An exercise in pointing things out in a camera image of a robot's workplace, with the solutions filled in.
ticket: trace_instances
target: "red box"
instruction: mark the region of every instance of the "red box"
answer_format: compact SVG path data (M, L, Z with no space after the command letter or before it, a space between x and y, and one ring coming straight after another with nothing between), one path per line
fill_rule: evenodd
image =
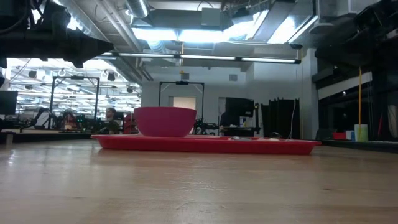
M145 137L141 135L94 135L105 149L172 152L216 152L246 154L309 155L320 142L280 139L280 141L232 141L229 137L187 136L185 138Z
M333 139L334 140L345 140L346 133L333 133Z

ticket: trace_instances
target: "fluorescent light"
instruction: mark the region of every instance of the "fluorescent light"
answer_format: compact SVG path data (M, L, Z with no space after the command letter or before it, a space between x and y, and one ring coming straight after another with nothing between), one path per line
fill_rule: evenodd
M172 29L141 29L132 28L134 35L140 40L177 40L177 35Z
M181 58L208 59L208 60L235 60L235 57L207 56L207 55L181 55Z
M308 22L303 28L301 28L292 38L289 39L288 43L292 43L295 41L298 37L300 37L304 31L306 31L315 21L317 21L319 16L314 16L310 22Z
M295 63L296 60L279 58L242 58L242 62Z
M257 17L256 21L254 22L252 29L246 35L246 40L252 39L254 37L254 35L259 30L261 24L264 22L264 19L266 19L268 12L269 12L268 10L264 10L260 13L260 15Z
M145 53L120 53L122 57L143 57L143 58L174 58L172 54L145 54Z
M292 17L287 17L267 41L269 44L284 44L295 34L295 22Z
M183 30L180 40L188 43L219 43L228 40L222 31Z

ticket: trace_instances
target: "monitor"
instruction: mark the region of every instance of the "monitor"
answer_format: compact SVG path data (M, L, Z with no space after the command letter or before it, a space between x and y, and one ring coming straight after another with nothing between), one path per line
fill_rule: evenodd
M254 113L254 100L227 97L225 101L225 111L233 112L237 116L252 118Z
M17 91L0 91L0 114L15 115L17 108Z

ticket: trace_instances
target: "white wall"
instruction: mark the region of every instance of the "white wall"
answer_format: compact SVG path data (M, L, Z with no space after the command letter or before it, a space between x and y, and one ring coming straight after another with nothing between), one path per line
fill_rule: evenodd
M192 85L174 85L171 84L162 92L160 99L161 106L167 106L170 96L196 97L198 117L201 117L201 93ZM246 89L244 86L226 86L205 84L205 107L204 118L209 123L218 123L218 98L220 97L241 97L246 98ZM159 103L159 82L145 83L142 86L141 106L157 106Z
M190 82L205 82L204 117L209 123L218 122L218 99L224 97L250 98L268 105L269 100L300 98L302 130L305 139L315 138L318 129L318 96L311 76L317 73L314 50L308 50L301 65L254 63L246 73L238 68L183 68L190 73ZM148 68L154 82L142 85L142 106L157 106L159 102L159 81L180 80L180 68ZM229 74L237 74L238 82L230 82ZM170 96L196 97L198 117L201 117L201 92L194 86L169 85L160 99L167 106Z

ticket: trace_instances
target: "pink bowl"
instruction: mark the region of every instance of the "pink bowl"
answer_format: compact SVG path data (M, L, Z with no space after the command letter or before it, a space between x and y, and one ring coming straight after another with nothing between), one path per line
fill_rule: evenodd
M143 107L134 110L138 130L151 137L185 137L195 123L197 111L175 107Z

